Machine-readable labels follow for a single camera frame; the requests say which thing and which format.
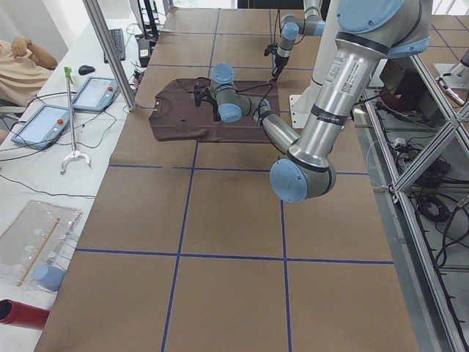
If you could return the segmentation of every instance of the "red cylinder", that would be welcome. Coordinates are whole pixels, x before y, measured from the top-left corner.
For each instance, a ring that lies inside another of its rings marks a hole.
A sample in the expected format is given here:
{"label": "red cylinder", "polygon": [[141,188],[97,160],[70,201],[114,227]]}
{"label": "red cylinder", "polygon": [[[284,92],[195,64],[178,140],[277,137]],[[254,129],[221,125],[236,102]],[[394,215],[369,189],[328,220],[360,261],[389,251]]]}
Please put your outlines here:
{"label": "red cylinder", "polygon": [[42,330],[49,311],[11,299],[0,301],[0,323]]}

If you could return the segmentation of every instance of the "white desk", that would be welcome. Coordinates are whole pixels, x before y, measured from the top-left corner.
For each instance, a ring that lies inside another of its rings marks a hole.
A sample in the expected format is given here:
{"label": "white desk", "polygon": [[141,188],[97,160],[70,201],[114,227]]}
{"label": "white desk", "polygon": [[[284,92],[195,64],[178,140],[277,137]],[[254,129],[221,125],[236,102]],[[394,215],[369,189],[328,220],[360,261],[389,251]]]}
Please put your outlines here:
{"label": "white desk", "polygon": [[[129,34],[125,33],[125,30],[132,22],[132,20],[109,20],[108,27],[110,29],[123,28],[124,36],[127,40]],[[128,41],[126,57],[127,59],[122,62],[122,66],[124,67],[127,77],[130,78],[134,70],[134,65],[132,65],[131,62],[138,62],[138,46],[133,37]],[[86,76],[79,76],[78,68],[81,65],[94,66],[96,71]],[[112,77],[109,65],[103,62],[103,51],[97,41],[91,24],[88,25],[77,39],[75,45],[59,63],[59,66],[41,89],[39,95],[66,91],[65,66],[72,68],[74,81],[72,90],[75,91],[79,89],[88,76]],[[46,98],[44,101],[54,105],[67,106],[66,95]],[[36,101],[30,105],[23,114],[22,120],[30,118],[41,105],[42,103],[40,101]],[[106,132],[100,146],[95,149],[89,149],[81,144],[77,146],[78,150],[89,155],[92,162],[91,169],[85,164],[84,160],[77,160],[67,165],[65,175],[60,175],[62,161],[71,151],[70,145],[56,144],[41,153],[27,158],[14,161],[1,161],[34,152],[34,150],[29,148],[8,150],[12,147],[17,147],[10,141],[10,137],[8,137],[0,147],[0,167],[2,168],[0,174],[13,180],[21,181],[32,188],[53,194],[96,195],[104,173],[106,172],[109,157],[116,146],[128,114],[125,101],[121,95],[119,95],[107,109],[107,112],[114,115],[117,121],[112,125],[111,129]],[[93,117],[93,114],[75,114],[75,126],[80,126]],[[89,146],[95,146],[100,141],[104,130],[107,129],[113,121],[114,118],[107,114],[103,113],[99,115],[93,121],[85,123],[84,126],[76,129],[76,141]],[[66,133],[62,136],[59,139],[59,143],[70,143],[70,134]],[[33,199],[82,210],[83,215],[74,229],[74,232],[79,235],[94,202],[93,199],[83,197],[52,197],[45,194],[36,194],[19,184],[11,183],[2,178],[0,178],[0,189],[0,234],[15,220],[28,201]],[[0,277],[0,299],[4,298],[50,309],[55,299],[55,294],[16,287],[6,283],[4,279]],[[41,331],[0,325],[0,351],[33,351],[40,334]]]}

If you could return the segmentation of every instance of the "black mouse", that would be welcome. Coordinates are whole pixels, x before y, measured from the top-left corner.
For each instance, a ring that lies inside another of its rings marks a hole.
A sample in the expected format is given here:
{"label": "black mouse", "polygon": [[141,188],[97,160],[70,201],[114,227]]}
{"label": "black mouse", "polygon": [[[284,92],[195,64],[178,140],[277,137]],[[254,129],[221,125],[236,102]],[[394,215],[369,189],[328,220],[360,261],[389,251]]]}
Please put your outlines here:
{"label": "black mouse", "polygon": [[82,65],[78,69],[78,73],[80,76],[87,75],[88,73],[95,72],[96,69],[93,66],[88,66],[88,65]]}

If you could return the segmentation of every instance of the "brown cloth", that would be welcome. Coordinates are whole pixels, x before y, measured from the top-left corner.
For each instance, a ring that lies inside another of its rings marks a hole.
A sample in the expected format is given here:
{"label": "brown cloth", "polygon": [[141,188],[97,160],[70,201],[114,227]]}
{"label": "brown cloth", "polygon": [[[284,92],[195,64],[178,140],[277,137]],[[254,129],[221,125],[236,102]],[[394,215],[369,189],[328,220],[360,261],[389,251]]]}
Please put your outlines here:
{"label": "brown cloth", "polygon": [[[153,135],[158,141],[195,139],[199,142],[243,142],[270,143],[264,131],[248,117],[234,123],[214,122],[213,108],[202,102],[196,107],[193,98],[195,78],[180,78],[171,81],[155,96],[155,110],[149,117]],[[266,84],[262,81],[235,81],[238,90]],[[239,94],[263,97],[270,86],[263,86]],[[277,86],[266,99],[274,111],[279,110]]]}

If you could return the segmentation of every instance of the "wooden stick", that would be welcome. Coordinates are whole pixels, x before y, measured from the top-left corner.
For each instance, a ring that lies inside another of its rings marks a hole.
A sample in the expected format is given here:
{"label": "wooden stick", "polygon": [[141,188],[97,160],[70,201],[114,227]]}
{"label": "wooden stick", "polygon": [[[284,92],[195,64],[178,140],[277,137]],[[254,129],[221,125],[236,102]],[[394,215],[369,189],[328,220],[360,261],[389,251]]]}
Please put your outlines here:
{"label": "wooden stick", "polygon": [[34,265],[37,258],[39,257],[39,254],[41,254],[41,252],[43,251],[43,249],[45,247],[45,244],[47,243],[47,241],[49,241],[49,238],[51,238],[52,233],[55,231],[55,229],[56,229],[57,225],[59,224],[59,222],[60,222],[60,218],[57,218],[56,221],[54,222],[51,230],[46,235],[45,240],[43,241],[43,243],[41,244],[39,249],[36,251],[36,254],[34,255],[34,258],[32,258],[31,262],[29,263],[28,267],[26,268],[25,272],[23,273],[23,276],[16,282],[17,286],[21,286],[23,284],[24,279],[28,276],[32,266]]}

